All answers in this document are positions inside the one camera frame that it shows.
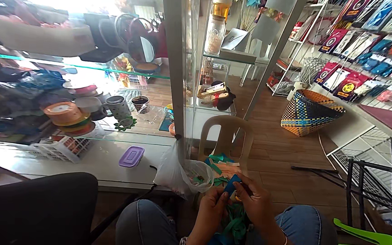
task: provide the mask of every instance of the plastic chair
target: plastic chair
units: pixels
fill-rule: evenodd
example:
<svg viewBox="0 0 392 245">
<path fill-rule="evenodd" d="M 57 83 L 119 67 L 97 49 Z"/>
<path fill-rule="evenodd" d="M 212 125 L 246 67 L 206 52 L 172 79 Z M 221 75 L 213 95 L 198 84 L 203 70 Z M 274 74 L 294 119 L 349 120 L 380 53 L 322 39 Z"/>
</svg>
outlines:
<svg viewBox="0 0 392 245">
<path fill-rule="evenodd" d="M 243 149 L 240 158 L 234 158 L 234 161 L 240 163 L 240 169 L 244 175 L 247 175 L 247 159 L 249 157 L 250 149 L 253 142 L 253 130 L 250 124 L 239 117 L 232 115 L 217 115 L 208 119 L 203 125 L 202 132 L 200 135 L 199 143 L 199 155 L 198 160 L 203 162 L 208 156 L 205 156 L 203 150 L 205 148 L 206 138 L 210 128 L 214 125 L 220 125 L 221 131 L 219 138 L 217 139 L 216 147 L 211 153 L 213 155 L 225 153 L 227 157 L 230 157 L 231 150 L 233 148 L 233 137 L 234 133 L 241 128 L 246 134 L 244 136 Z"/>
<path fill-rule="evenodd" d="M 392 236 L 391 235 L 356 229 L 356 228 L 350 227 L 348 225 L 344 225 L 337 218 L 334 219 L 334 224 L 336 226 L 340 227 L 343 231 L 351 234 L 352 236 L 356 236 L 358 238 L 361 238 L 362 240 L 365 240 L 365 241 L 368 241 L 368 242 L 371 242 L 371 243 L 374 243 L 377 245 L 392 245 Z"/>
</svg>

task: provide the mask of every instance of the beige plastic chair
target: beige plastic chair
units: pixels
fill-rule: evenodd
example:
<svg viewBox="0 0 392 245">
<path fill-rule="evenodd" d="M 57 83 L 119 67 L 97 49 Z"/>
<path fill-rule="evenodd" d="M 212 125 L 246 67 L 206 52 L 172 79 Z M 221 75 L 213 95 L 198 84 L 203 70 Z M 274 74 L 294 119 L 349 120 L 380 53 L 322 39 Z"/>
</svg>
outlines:
<svg viewBox="0 0 392 245">
<path fill-rule="evenodd" d="M 244 130 L 245 137 L 241 156 L 238 159 L 236 157 L 232 157 L 232 159 L 234 159 L 234 161 L 236 161 L 237 163 L 240 163 L 240 169 L 242 173 L 247 176 L 247 159 L 249 157 L 250 149 L 252 147 L 253 130 L 246 120 L 243 120 L 236 116 L 217 115 L 208 119 L 205 122 L 200 135 L 198 160 L 204 162 L 205 159 L 208 157 L 205 156 L 203 152 L 208 132 L 210 131 L 210 128 L 214 125 L 220 125 L 221 131 L 219 133 L 216 147 L 211 153 L 213 155 L 225 153 L 226 156 L 230 157 L 230 153 L 233 148 L 232 139 L 234 137 L 234 133 L 237 132 L 239 128 Z"/>
</svg>

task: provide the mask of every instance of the purple lid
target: purple lid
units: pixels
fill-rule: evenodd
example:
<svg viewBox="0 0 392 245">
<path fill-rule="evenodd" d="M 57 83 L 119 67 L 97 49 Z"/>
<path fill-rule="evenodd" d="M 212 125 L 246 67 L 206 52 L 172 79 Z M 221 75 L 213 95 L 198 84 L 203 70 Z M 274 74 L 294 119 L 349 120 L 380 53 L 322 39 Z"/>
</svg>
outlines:
<svg viewBox="0 0 392 245">
<path fill-rule="evenodd" d="M 143 147 L 130 146 L 119 160 L 122 167 L 135 167 L 139 164 L 145 149 Z"/>
</svg>

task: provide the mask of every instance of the bracelet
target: bracelet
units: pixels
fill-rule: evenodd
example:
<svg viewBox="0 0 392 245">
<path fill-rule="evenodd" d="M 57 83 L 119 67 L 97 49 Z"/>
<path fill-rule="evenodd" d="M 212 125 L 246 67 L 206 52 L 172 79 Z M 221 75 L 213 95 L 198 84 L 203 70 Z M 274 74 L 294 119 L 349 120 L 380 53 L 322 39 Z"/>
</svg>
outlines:
<svg viewBox="0 0 392 245">
<path fill-rule="evenodd" d="M 281 231 L 282 231 L 282 233 L 284 234 L 284 236 L 285 236 L 285 243 L 284 243 L 284 245 L 287 245 L 287 243 L 288 243 L 288 237 L 287 237 L 287 235 L 286 235 L 286 233 L 281 229 Z"/>
<path fill-rule="evenodd" d="M 183 238 L 181 238 L 181 240 L 179 241 L 179 245 L 186 245 L 186 243 L 187 243 L 187 238 L 188 237 L 183 237 Z"/>
</svg>

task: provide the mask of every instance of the white plastic bag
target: white plastic bag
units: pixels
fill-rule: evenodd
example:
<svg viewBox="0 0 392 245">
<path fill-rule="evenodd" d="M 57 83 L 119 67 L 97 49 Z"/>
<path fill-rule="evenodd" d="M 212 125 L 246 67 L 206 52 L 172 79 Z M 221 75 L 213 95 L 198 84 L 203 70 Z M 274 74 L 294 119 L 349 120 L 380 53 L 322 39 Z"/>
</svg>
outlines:
<svg viewBox="0 0 392 245">
<path fill-rule="evenodd" d="M 194 161 L 183 160 L 179 162 L 177 144 L 175 143 L 161 155 L 160 165 L 155 175 L 154 183 L 165 186 L 177 195 L 188 198 L 197 192 L 206 192 L 213 186 L 214 173 L 207 164 Z M 193 177 L 201 176 L 203 183 L 193 181 Z"/>
</svg>

